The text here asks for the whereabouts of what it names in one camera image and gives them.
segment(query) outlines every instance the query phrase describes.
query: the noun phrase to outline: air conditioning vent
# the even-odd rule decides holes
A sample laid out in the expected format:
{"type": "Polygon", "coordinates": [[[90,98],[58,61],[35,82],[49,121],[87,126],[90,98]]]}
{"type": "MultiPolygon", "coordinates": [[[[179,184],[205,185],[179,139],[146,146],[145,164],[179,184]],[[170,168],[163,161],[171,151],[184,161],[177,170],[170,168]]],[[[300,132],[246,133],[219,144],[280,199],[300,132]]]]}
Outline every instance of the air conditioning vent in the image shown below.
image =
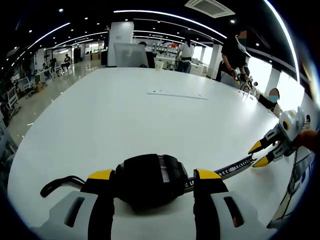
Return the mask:
{"type": "Polygon", "coordinates": [[[215,19],[235,14],[229,8],[215,0],[190,0],[185,6],[215,19]]]}

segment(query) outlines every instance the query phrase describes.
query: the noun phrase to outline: black ceiling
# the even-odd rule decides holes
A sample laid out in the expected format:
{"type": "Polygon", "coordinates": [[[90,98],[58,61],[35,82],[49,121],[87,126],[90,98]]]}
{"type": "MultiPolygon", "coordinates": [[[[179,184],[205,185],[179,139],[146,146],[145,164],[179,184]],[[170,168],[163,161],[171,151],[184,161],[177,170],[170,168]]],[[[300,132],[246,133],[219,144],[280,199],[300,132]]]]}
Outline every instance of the black ceiling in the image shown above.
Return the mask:
{"type": "MultiPolygon", "coordinates": [[[[197,42],[214,41],[205,35],[209,35],[221,42],[224,41],[224,38],[220,35],[182,19],[153,13],[113,13],[114,10],[151,10],[175,14],[200,22],[226,36],[231,34],[239,25],[244,25],[247,27],[247,47],[258,49],[294,66],[285,35],[263,0],[220,0],[220,3],[235,12],[233,16],[220,18],[211,18],[201,12],[185,7],[184,5],[187,2],[188,0],[122,0],[112,2],[24,1],[19,3],[19,5],[15,5],[14,2],[9,3],[11,7],[7,7],[7,9],[11,9],[11,11],[0,16],[0,20],[3,23],[2,31],[4,32],[0,40],[1,46],[4,47],[4,51],[1,51],[0,55],[0,71],[1,67],[4,67],[3,74],[28,46],[46,33],[66,23],[70,24],[36,43],[24,56],[30,57],[32,52],[40,48],[40,45],[42,48],[49,48],[53,47],[55,43],[59,44],[86,34],[104,32],[106,31],[106,25],[110,26],[112,22],[124,21],[125,19],[134,22],[135,30],[179,35],[197,42]],[[236,23],[231,24],[231,19],[234,19],[236,23]],[[188,30],[182,26],[200,31],[205,35],[188,30]],[[262,39],[267,42],[267,45],[263,44],[262,39]],[[8,57],[9,60],[7,61],[6,56],[8,53],[12,55],[8,57]]],[[[149,33],[135,32],[135,35],[148,37],[149,33]]],[[[100,37],[100,35],[95,35],[90,37],[90,39],[98,39],[100,37]]],[[[171,36],[169,39],[180,41],[179,38],[171,36]]]]}

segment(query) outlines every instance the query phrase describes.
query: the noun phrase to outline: floor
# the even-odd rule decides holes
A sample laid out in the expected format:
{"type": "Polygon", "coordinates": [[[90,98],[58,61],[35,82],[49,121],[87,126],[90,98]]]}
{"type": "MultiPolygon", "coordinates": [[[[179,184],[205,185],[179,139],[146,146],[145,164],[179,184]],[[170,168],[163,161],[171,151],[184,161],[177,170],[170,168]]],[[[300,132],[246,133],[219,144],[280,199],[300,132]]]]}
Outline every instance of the floor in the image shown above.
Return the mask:
{"type": "Polygon", "coordinates": [[[42,91],[19,99],[17,107],[20,107],[20,111],[12,117],[7,127],[14,142],[19,146],[34,121],[60,94],[99,67],[100,60],[74,63],[60,77],[47,80],[47,86],[42,91]]]}

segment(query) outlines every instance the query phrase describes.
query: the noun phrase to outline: white column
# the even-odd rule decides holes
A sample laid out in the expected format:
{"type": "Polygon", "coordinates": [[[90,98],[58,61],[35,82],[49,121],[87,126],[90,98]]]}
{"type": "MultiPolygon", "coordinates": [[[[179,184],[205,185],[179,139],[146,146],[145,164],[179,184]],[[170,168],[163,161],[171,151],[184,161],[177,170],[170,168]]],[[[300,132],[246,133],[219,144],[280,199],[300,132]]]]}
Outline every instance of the white column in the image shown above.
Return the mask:
{"type": "Polygon", "coordinates": [[[206,49],[206,48],[203,46],[203,47],[202,47],[202,51],[201,51],[200,60],[199,60],[200,62],[202,62],[202,60],[204,59],[205,49],[206,49]]]}
{"type": "Polygon", "coordinates": [[[134,26],[132,21],[111,23],[108,45],[108,66],[116,66],[114,43],[131,44],[133,42],[134,26]]]}
{"type": "Polygon", "coordinates": [[[213,45],[209,69],[206,73],[207,76],[212,79],[216,79],[218,69],[219,69],[219,64],[222,61],[221,50],[222,50],[222,45],[219,45],[219,44],[213,45]]]}
{"type": "Polygon", "coordinates": [[[80,43],[79,48],[80,48],[80,57],[83,58],[85,56],[85,43],[80,43]]]}
{"type": "Polygon", "coordinates": [[[277,69],[275,69],[275,68],[271,69],[269,81],[268,81],[268,84],[267,84],[266,89],[264,91],[265,94],[269,94],[271,89],[274,89],[277,87],[278,82],[279,82],[279,78],[280,78],[280,74],[281,74],[281,72],[278,71],[277,69]]]}
{"type": "Polygon", "coordinates": [[[45,62],[45,53],[44,53],[44,49],[38,49],[38,51],[36,51],[33,54],[33,63],[34,63],[34,69],[37,69],[38,71],[41,70],[43,68],[43,64],[45,62]]]}

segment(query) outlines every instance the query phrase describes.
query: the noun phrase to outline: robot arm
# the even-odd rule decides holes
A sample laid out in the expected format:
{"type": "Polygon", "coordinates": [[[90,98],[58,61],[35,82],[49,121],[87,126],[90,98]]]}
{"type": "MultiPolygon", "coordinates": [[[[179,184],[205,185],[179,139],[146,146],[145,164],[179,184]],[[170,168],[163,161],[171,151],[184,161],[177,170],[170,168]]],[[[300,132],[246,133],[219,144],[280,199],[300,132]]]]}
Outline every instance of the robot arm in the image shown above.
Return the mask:
{"type": "Polygon", "coordinates": [[[295,151],[293,141],[300,134],[304,125],[305,114],[300,107],[298,107],[298,112],[294,110],[284,111],[280,116],[279,123],[268,131],[264,138],[257,141],[248,154],[259,152],[276,141],[280,141],[280,144],[253,164],[253,167],[264,167],[272,161],[279,160],[282,155],[290,156],[295,151]]]}

